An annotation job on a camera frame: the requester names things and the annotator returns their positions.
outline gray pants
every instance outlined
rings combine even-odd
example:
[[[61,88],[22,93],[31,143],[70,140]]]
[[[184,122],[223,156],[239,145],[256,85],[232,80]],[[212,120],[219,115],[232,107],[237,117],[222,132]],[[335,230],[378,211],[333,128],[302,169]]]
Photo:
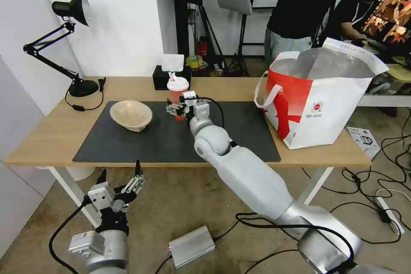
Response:
[[[265,31],[265,66],[269,69],[277,55],[283,51],[306,51],[311,48],[311,38],[286,39],[267,28]]]

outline black desk mat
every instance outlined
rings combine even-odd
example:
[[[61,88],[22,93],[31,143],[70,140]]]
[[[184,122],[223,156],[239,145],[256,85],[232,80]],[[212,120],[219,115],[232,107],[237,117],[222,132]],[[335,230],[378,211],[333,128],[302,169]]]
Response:
[[[75,162],[200,163],[194,150],[194,138],[186,121],[176,121],[166,112],[165,102],[144,102],[153,111],[151,124],[142,132],[118,125],[105,106],[85,141],[73,158]],[[278,162],[280,156],[262,112],[254,102],[220,102],[225,129],[240,146],[249,148],[265,162]],[[211,119],[221,124],[219,109],[210,102]]]

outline cup lid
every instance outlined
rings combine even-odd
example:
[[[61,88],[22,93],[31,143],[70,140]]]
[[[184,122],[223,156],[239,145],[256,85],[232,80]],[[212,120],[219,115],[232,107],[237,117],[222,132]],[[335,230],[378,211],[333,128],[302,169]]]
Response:
[[[184,77],[177,77],[173,75],[174,81],[168,80],[167,88],[171,91],[184,91],[187,90],[190,84]]]

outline logo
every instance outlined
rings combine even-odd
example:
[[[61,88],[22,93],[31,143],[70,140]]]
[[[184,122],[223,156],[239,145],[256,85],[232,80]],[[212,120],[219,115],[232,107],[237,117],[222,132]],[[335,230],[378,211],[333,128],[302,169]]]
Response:
[[[313,107],[311,108],[311,111],[313,113],[320,113],[322,110],[322,102],[316,102],[313,104]]]

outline power strip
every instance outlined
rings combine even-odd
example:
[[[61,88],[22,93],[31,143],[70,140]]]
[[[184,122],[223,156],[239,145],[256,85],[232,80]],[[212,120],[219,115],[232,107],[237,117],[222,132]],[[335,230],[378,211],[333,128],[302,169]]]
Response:
[[[404,234],[405,230],[402,227],[400,221],[394,216],[394,213],[390,210],[390,207],[387,205],[383,197],[376,197],[375,202],[382,207],[385,212],[387,213],[388,217],[392,220],[390,223],[391,229],[396,233],[396,234]]]

